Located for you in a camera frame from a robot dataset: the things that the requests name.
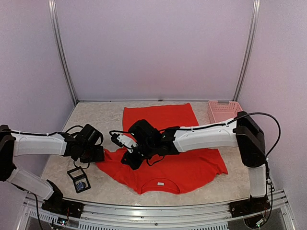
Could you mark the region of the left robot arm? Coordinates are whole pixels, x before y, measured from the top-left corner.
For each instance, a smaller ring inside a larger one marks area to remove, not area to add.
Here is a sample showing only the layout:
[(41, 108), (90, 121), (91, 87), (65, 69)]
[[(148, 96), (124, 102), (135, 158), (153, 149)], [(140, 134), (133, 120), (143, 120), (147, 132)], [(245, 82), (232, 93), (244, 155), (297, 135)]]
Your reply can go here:
[(103, 134), (90, 124), (79, 132), (26, 133), (0, 127), (0, 180), (26, 190), (43, 200), (41, 208), (51, 213), (80, 218), (83, 203), (64, 199), (63, 193), (50, 180), (19, 169), (14, 157), (55, 155), (90, 164), (104, 161)]

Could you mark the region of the red t-shirt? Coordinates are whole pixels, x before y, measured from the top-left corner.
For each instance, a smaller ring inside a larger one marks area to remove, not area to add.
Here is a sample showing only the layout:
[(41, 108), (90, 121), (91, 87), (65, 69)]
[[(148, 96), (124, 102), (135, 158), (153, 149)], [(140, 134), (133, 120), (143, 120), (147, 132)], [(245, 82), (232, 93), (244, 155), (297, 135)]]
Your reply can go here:
[[(146, 119), (157, 129), (199, 124), (189, 103), (140, 108), (125, 107), (122, 118), (124, 131), (140, 119)], [(105, 161), (97, 163), (97, 167), (115, 181), (130, 187), (140, 195), (149, 191), (184, 194), (205, 186), (217, 175), (228, 174), (224, 160), (217, 149), (191, 150), (179, 155), (166, 156), (164, 159), (154, 156), (150, 161), (152, 166), (144, 162), (137, 170), (132, 170), (130, 166), (120, 162), (125, 152), (125, 148), (115, 152), (105, 150)]]

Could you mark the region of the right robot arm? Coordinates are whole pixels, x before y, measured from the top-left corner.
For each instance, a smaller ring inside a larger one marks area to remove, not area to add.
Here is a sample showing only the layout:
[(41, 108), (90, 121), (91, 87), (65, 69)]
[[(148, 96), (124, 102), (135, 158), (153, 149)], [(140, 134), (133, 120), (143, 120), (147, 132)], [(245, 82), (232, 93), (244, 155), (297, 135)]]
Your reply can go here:
[(112, 141), (127, 149), (121, 162), (133, 170), (154, 155), (178, 155), (198, 149), (237, 147), (242, 163), (247, 167), (250, 197), (230, 203), (232, 217), (272, 210), (271, 185), (264, 132), (252, 119), (253, 113), (239, 112), (235, 118), (206, 126), (174, 126), (162, 130), (147, 120), (135, 122), (127, 132), (111, 132)]

